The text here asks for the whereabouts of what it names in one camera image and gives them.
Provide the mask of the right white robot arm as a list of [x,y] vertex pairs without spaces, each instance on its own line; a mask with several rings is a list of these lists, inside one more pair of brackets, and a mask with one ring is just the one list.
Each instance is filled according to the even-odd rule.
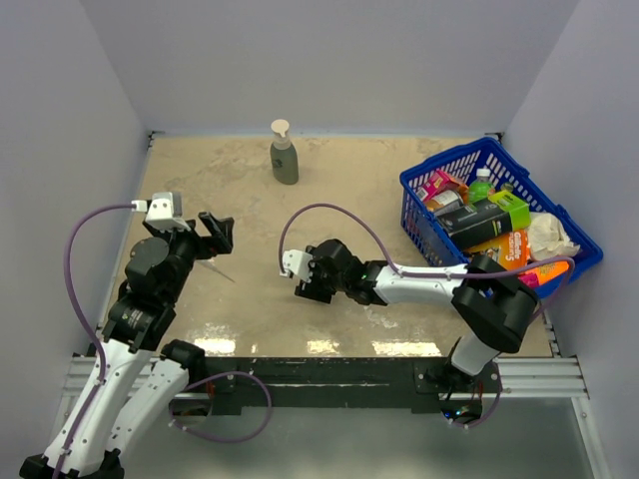
[[447,385],[468,391],[502,353],[519,351],[539,297],[486,255],[470,263],[412,267],[388,260],[362,261],[338,239],[281,254],[282,274],[297,277],[295,295],[329,303],[341,292],[360,305],[399,303],[446,306],[470,332],[458,340],[444,368]]

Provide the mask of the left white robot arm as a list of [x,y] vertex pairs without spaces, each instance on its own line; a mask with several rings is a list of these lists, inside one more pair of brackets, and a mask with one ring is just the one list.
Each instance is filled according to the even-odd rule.
[[20,477],[123,477],[133,449],[174,396],[205,384],[201,348],[162,342],[194,264],[233,250],[233,219],[201,212],[197,221],[207,236],[193,220],[173,219],[164,231],[144,222],[150,237],[131,251],[87,383],[53,443],[25,459]]

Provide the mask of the grey soap dispenser bottle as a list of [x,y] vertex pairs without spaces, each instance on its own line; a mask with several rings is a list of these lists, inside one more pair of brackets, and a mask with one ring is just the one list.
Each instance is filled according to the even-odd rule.
[[271,123],[274,135],[270,147],[274,177],[284,185],[294,185],[299,181],[299,161],[297,150],[290,137],[290,123],[276,119]]

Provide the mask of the brown label can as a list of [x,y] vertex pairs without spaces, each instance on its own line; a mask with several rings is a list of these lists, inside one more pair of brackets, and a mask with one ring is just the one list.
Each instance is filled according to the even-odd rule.
[[436,217],[460,209],[463,206],[463,197],[454,190],[443,191],[425,202],[426,209]]

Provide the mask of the pink snack box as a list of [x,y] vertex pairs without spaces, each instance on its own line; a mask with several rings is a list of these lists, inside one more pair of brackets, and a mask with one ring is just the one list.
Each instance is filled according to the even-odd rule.
[[467,186],[462,180],[443,170],[435,170],[425,183],[417,189],[416,195],[423,203],[425,203],[446,191],[464,193],[466,190]]

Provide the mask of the green drink bottle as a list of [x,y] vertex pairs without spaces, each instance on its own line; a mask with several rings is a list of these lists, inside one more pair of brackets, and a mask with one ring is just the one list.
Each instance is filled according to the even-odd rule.
[[480,168],[476,171],[475,180],[468,187],[468,202],[475,204],[495,194],[495,186],[490,179],[491,170]]

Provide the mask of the black and green box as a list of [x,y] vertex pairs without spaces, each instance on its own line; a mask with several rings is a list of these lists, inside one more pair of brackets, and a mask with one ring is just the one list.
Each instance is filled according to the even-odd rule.
[[502,191],[443,214],[437,221],[458,249],[467,250],[528,228],[531,216],[526,201]]

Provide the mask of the orange razor package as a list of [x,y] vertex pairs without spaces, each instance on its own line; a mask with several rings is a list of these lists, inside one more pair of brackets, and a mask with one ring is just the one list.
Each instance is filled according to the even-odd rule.
[[507,270],[524,267],[530,260],[527,232],[510,232],[469,248],[465,253],[469,256],[487,255]]

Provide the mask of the orange snack bag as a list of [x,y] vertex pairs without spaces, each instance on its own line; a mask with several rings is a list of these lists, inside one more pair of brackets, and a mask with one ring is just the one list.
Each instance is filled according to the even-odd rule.
[[526,264],[518,268],[517,275],[525,285],[538,288],[562,276],[569,267],[570,264],[565,260],[540,264],[530,257]]

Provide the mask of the blue plastic basket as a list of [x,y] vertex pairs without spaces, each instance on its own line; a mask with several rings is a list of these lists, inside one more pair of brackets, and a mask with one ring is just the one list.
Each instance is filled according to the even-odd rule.
[[494,139],[484,137],[466,145],[438,153],[399,175],[403,187],[401,226],[431,266],[448,266],[467,261],[462,251],[450,240],[435,216],[418,198],[417,191],[438,170],[470,184],[480,168],[490,170],[490,180],[500,188],[514,186],[514,193],[528,202],[534,213],[549,213],[558,218],[572,242],[580,246],[574,257],[575,268],[569,278],[574,282],[587,269],[603,258],[601,247],[572,219],[568,211],[552,202],[520,166]]

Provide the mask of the crumpled beige cloth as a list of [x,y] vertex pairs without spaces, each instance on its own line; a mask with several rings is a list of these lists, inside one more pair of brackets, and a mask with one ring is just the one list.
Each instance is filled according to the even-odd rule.
[[550,213],[531,213],[530,225],[526,229],[531,258],[542,261],[555,256],[574,257],[580,252],[566,232],[563,223]]

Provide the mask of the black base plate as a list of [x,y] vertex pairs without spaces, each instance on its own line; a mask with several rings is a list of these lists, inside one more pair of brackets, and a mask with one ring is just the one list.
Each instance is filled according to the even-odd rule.
[[192,370],[183,396],[209,399],[215,415],[239,415],[267,404],[274,408],[404,409],[434,413],[501,390],[491,363],[471,378],[444,357],[207,357]]

